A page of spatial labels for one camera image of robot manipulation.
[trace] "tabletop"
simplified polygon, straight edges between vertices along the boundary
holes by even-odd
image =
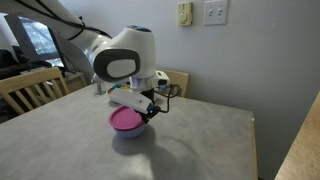
[[[320,93],[311,106],[276,180],[320,179]]]
[[[0,179],[256,178],[252,112],[176,97],[122,139],[108,124],[118,106],[88,86],[0,124]]]

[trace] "pink bowl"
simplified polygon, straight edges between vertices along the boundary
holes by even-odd
[[[133,138],[145,129],[145,123],[139,113],[126,106],[120,106],[109,117],[109,124],[115,129],[117,135],[123,138]]]

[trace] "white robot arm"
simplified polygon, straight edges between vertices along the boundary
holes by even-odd
[[[57,0],[2,0],[0,12],[36,20],[58,32],[82,50],[105,81],[129,78],[133,91],[152,95],[154,87],[169,83],[163,72],[156,73],[155,42],[147,28],[128,26],[112,39],[103,31],[87,27]],[[147,97],[120,89],[110,94],[112,100],[144,114],[152,111],[153,98]]]

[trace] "light switch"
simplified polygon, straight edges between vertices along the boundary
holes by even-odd
[[[190,26],[192,24],[192,3],[178,4],[178,25]]]
[[[204,4],[205,26],[226,24],[228,0],[206,1]]]

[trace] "wooden chair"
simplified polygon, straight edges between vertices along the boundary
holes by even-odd
[[[69,89],[60,70],[49,68],[0,80],[0,94],[20,115],[69,94]]]
[[[180,97],[186,97],[188,92],[188,85],[190,81],[190,75],[184,72],[162,69],[170,79],[171,84],[177,84],[181,88],[179,94]]]

